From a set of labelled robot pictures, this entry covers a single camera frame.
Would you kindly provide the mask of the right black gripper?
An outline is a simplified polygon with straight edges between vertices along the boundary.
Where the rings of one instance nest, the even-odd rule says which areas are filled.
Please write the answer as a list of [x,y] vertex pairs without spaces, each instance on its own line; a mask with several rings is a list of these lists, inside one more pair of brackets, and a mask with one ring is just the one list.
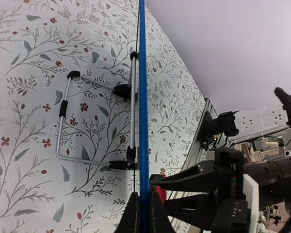
[[168,216],[210,230],[224,200],[245,199],[243,154],[219,148],[215,150],[214,161],[201,161],[169,177],[151,175],[150,184],[171,191],[208,193],[166,200],[164,208]]

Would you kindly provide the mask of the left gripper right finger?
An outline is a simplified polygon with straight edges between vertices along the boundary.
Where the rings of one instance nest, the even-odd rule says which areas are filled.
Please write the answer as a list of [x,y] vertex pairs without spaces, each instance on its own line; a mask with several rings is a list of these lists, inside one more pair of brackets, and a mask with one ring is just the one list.
[[156,191],[150,192],[149,233],[175,233]]

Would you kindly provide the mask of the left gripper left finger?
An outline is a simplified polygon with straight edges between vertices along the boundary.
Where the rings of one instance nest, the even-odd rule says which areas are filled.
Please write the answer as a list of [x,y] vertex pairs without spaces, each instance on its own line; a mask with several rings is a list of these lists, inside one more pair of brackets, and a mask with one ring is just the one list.
[[124,213],[114,233],[140,232],[140,197],[137,192],[130,195]]

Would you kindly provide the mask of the red whiteboard eraser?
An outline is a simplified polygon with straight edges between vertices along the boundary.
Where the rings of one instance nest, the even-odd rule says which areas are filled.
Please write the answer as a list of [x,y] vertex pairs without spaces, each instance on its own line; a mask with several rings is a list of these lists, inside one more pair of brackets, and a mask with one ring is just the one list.
[[167,199],[167,191],[160,186],[157,186],[156,192],[159,194],[162,204],[164,204]]

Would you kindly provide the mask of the small blue-framed whiteboard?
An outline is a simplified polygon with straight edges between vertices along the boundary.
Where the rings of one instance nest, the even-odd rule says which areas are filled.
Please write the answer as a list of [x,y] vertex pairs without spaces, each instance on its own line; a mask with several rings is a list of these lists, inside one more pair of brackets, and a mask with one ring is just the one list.
[[140,232],[149,232],[149,153],[148,153],[148,107],[146,68],[146,19],[145,1],[139,1],[139,143],[140,143]]

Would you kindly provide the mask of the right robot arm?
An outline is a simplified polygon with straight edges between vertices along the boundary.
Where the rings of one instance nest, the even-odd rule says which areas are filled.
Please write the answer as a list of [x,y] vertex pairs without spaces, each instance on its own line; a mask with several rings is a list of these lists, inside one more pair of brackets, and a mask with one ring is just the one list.
[[[284,202],[290,216],[281,231],[291,232],[291,96],[281,88],[275,95],[280,107],[204,111],[190,152],[212,158],[150,177],[152,230],[172,231],[174,217],[212,233],[254,233],[259,212]],[[189,195],[163,201],[157,188]]]

